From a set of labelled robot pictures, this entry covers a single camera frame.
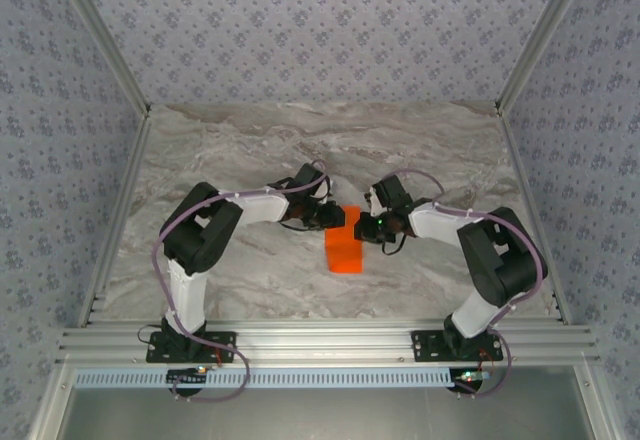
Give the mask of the long aluminium base rail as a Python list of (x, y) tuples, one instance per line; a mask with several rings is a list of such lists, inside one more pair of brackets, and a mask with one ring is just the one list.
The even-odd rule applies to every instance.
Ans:
[[(213, 331), (237, 333), (237, 347), (254, 366), (394, 366), (413, 360), (410, 334), (436, 330), (438, 321), (315, 319), (212, 321)], [(122, 366), (143, 363), (146, 347), (133, 321), (95, 322), (64, 330), (58, 363)], [(590, 328), (542, 318), (516, 318), (498, 326), (515, 366), (599, 363)]]

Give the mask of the grey metal sheet panel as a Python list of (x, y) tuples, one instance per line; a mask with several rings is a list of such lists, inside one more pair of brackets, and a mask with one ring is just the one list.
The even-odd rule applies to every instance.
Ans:
[(78, 390), (58, 440), (594, 440), (549, 400), (458, 399), (440, 389), (250, 390), (228, 403), (164, 390)]

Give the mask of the short aluminium frame rail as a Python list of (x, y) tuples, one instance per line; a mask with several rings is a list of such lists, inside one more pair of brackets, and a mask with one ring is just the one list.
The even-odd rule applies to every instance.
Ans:
[(66, 364), (54, 366), (28, 440), (57, 440), (74, 389), (75, 378), (74, 367)]
[(627, 440), (604, 369), (583, 362), (574, 372), (594, 438)]

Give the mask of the aluminium frame post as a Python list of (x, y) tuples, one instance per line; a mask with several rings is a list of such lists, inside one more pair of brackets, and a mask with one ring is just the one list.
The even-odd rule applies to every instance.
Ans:
[(70, 0), (70, 2), (134, 110), (141, 117), (146, 118), (149, 110), (148, 103), (95, 2), (93, 0)]
[(496, 99), (496, 110), (505, 118), (526, 86), (556, 29), (574, 0), (548, 0), (524, 44), (505, 85)]

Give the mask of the aluminium table side rail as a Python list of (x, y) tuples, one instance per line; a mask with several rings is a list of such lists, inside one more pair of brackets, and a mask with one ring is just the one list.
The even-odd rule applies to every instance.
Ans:
[(105, 291), (114, 262), (117, 259), (119, 244), (126, 226), (140, 165), (149, 136), (149, 116), (149, 111), (143, 114), (136, 131), (120, 189), (110, 215), (105, 238), (101, 245), (96, 265), (89, 281), (87, 293), (80, 310), (77, 322), (79, 328), (86, 328), (89, 325), (94, 302)]
[(513, 169), (515, 171), (515, 176), (517, 178), (519, 188), (523, 196), (523, 202), (527, 211), (527, 216), (531, 223), (533, 238), (537, 241), (536, 245), (544, 255), (545, 261), (548, 266), (549, 274), (546, 282), (550, 284), (550, 289), (553, 290), (553, 297), (555, 299), (558, 317), (564, 325), (573, 324), (573, 318), (569, 309), (569, 304), (567, 302), (566, 295), (560, 282), (560, 277), (549, 243), (546, 239), (544, 227), (541, 222), (537, 206), (535, 204), (533, 192), (528, 182), (528, 178), (525, 172), (524, 164), (519, 154), (516, 140), (505, 114), (499, 108), (496, 108), (496, 112), (500, 121), (500, 127), (506, 142), (507, 150), (511, 158)]

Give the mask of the orange square paper sheet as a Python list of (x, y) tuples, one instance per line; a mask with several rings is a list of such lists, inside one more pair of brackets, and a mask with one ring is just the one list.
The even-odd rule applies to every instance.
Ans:
[(362, 242), (355, 238), (354, 228), (360, 218), (358, 206), (345, 206), (345, 225), (325, 231), (325, 254), (328, 269), (337, 274), (363, 272)]

